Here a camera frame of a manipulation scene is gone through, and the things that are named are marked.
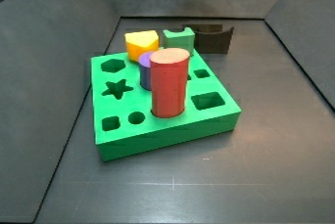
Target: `shape sorter board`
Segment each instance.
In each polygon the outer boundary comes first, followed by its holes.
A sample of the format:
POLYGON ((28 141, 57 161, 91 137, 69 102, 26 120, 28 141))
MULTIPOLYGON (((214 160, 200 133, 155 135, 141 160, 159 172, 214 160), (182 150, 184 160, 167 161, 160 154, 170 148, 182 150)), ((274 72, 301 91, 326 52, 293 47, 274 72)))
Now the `shape sorter board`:
POLYGON ((241 109, 196 51, 190 56, 186 109, 151 114, 139 64, 120 53, 91 59, 95 145, 101 159, 125 157, 234 129, 241 109))

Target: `star-shaped hole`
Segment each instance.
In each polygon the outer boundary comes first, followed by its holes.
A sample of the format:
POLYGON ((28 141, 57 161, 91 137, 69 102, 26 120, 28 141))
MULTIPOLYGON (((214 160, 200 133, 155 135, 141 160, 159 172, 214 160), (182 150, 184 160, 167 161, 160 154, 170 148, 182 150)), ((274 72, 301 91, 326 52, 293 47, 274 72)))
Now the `star-shaped hole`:
POLYGON ((121 99, 123 93, 132 91, 133 87, 125 85, 125 79, 115 82, 105 82, 107 90, 101 93, 103 96, 113 95, 116 100, 121 99))

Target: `shaped hole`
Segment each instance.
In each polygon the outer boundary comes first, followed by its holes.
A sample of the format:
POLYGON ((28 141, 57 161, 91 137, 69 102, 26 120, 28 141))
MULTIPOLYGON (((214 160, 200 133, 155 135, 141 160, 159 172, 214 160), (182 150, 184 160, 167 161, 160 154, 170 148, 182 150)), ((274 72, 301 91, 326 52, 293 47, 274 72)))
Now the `shaped hole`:
POLYGON ((117 116, 107 117, 101 119, 101 130, 111 131, 120 127, 120 119, 117 116))
POLYGON ((195 77, 199 78, 199 79, 206 78, 206 77, 210 76, 208 73, 207 73, 207 71, 206 71, 206 69, 198 69, 198 70, 195 70, 194 74, 195 74, 195 77))
POLYGON ((113 95, 115 99, 120 100, 123 93, 133 90, 133 87, 127 86, 125 82, 125 79, 117 82, 105 82, 107 89, 103 91, 101 96, 113 95))
POLYGON ((116 59, 111 59, 111 60, 105 61, 103 64, 100 64, 101 71, 107 71, 107 72, 112 72, 112 73, 117 72, 124 67, 125 67, 124 61, 116 60, 116 59))
POLYGON ((217 92, 194 95, 191 100, 198 111, 215 108, 225 105, 225 101, 217 92))
POLYGON ((144 115, 141 112, 132 112, 128 116, 128 121, 133 125, 140 124, 143 120, 144 120, 144 115))

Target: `red object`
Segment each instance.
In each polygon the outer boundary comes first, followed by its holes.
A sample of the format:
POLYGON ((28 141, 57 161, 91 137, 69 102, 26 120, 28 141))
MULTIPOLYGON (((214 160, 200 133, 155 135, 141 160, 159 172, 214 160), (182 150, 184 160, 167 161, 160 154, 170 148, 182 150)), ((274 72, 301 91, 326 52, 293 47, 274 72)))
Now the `red object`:
POLYGON ((190 53, 166 48, 150 55, 151 113, 170 118, 184 110, 190 53))

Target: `circular hole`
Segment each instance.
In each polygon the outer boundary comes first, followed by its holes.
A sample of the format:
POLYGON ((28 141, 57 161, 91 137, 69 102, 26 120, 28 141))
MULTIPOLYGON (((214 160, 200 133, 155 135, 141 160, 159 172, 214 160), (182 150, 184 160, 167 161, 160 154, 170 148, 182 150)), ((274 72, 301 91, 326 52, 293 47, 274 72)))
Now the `circular hole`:
POLYGON ((141 112, 132 112, 128 116, 128 121, 131 124, 140 124, 144 120, 144 115, 141 112))

